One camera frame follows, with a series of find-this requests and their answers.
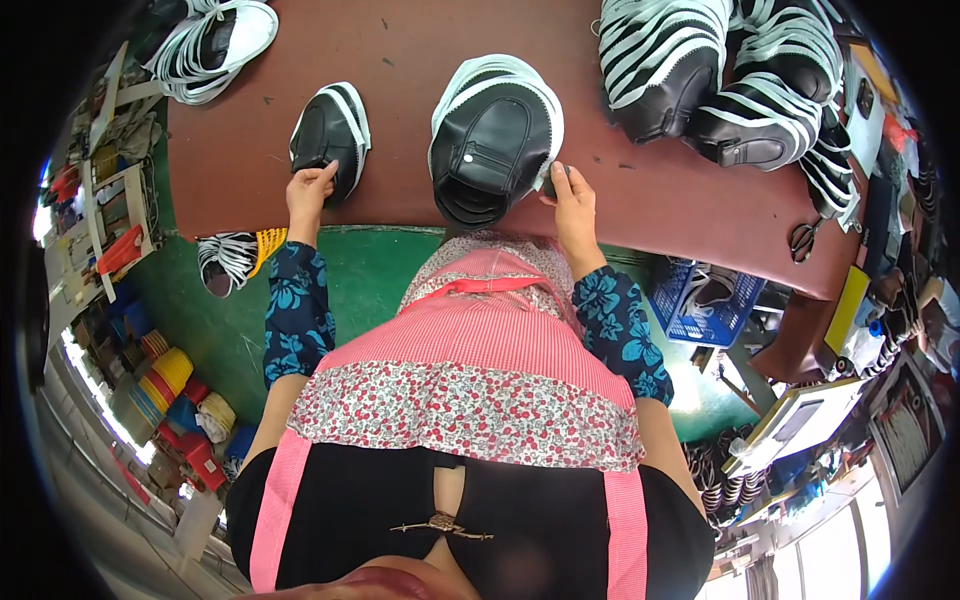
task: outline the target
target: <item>green floor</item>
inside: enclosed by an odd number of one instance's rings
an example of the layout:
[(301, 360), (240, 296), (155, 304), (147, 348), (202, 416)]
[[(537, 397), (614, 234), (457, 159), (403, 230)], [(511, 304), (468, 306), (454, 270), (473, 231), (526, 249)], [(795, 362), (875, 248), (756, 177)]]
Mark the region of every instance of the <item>green floor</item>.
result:
[[(165, 112), (165, 105), (158, 111)], [(266, 400), (261, 360), (263, 313), (269, 302), (266, 275), (258, 275), (221, 300), (206, 292), (197, 272), (196, 246), (176, 234), (170, 195), (167, 145), (154, 148), (160, 226), (172, 232), (166, 246), (145, 258), (127, 279), (174, 346), (183, 349), (196, 375), (227, 399), (241, 422), (259, 422)], [(330, 308), (342, 345), (394, 316), (407, 284), (437, 249), (434, 232), (412, 230), (324, 230), (318, 242), (328, 263)], [(605, 248), (615, 268), (640, 275), (642, 256)], [(654, 342), (663, 349), (676, 397), (671, 407), (683, 441), (714, 435), (756, 416), (724, 384), (700, 375), (689, 362), (692, 347), (666, 342), (657, 319)]]

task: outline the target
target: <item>blue floral sleeve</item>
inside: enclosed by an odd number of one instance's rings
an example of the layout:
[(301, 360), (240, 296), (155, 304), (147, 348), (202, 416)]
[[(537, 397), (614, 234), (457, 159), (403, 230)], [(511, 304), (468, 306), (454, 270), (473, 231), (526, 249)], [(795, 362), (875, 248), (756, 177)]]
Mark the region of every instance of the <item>blue floral sleeve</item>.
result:
[(635, 397), (655, 398), (669, 406), (673, 381), (663, 366), (663, 353), (650, 339), (640, 286), (604, 266), (573, 286), (573, 305), (577, 320), (587, 329), (584, 348), (613, 374), (625, 377)]
[(300, 242), (285, 242), (270, 261), (270, 308), (263, 345), (269, 390), (282, 375), (313, 374), (334, 349), (336, 327), (327, 304), (326, 261)]

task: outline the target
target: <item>pink apron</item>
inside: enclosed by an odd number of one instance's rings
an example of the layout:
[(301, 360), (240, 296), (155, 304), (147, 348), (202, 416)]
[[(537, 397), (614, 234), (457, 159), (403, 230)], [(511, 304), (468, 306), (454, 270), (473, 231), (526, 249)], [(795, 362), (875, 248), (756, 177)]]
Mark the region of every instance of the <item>pink apron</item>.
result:
[(394, 319), (317, 367), (267, 476), (251, 552), (257, 592), (275, 588), (311, 445), (333, 443), (597, 468), (610, 526), (607, 597), (645, 597), (643, 449), (630, 387), (583, 348), (556, 249), (490, 237), (441, 247)]

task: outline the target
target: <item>scissors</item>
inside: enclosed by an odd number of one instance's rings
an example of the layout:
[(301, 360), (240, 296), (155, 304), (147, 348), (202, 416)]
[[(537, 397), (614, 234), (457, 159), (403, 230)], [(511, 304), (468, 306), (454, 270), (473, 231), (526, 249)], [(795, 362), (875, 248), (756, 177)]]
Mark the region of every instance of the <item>scissors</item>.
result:
[(790, 234), (790, 254), (793, 256), (793, 262), (800, 265), (806, 262), (813, 252), (813, 239), (817, 235), (817, 229), (826, 219), (820, 217), (812, 226), (804, 223), (797, 226)]

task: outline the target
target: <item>brown table surface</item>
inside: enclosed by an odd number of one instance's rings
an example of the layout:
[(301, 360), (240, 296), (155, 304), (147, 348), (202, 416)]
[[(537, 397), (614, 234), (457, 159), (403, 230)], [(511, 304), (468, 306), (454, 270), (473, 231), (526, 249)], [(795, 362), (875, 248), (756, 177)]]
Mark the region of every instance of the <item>brown table surface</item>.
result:
[[(723, 265), (812, 298), (839, 296), (859, 236), (826, 223), (809, 260), (793, 264), (787, 237), (817, 218), (799, 167), (721, 169), (677, 139), (635, 147), (609, 124), (589, 28), (599, 0), (271, 6), (280, 18), (274, 43), (220, 97), (200, 107), (170, 103), (170, 182), (183, 237), (285, 227), (290, 134), (313, 93), (343, 80), (363, 98), (372, 150), (359, 186), (324, 224), (443, 227), (426, 165), (430, 115), (463, 60), (496, 52), (529, 62), (559, 96), (559, 159), (597, 192), (600, 242)], [(552, 235), (553, 210), (530, 194), (500, 228)]]

